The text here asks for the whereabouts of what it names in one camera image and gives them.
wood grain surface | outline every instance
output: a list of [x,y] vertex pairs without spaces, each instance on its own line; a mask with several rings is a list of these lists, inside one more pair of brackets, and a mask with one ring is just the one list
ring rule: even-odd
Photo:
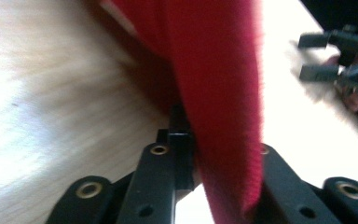
[[[358,180],[358,120],[331,85],[297,78],[301,64],[336,51],[296,49],[302,33],[320,31],[296,0],[257,11],[263,141],[318,187]],[[132,171],[175,102],[167,62],[94,1],[0,0],[0,223],[44,223],[79,178]],[[177,219],[200,223],[197,214]]]

red fabric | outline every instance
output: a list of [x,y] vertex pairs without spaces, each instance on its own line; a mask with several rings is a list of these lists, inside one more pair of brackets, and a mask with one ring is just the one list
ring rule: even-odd
[[174,68],[215,223],[246,223],[261,189],[252,0],[112,0]]

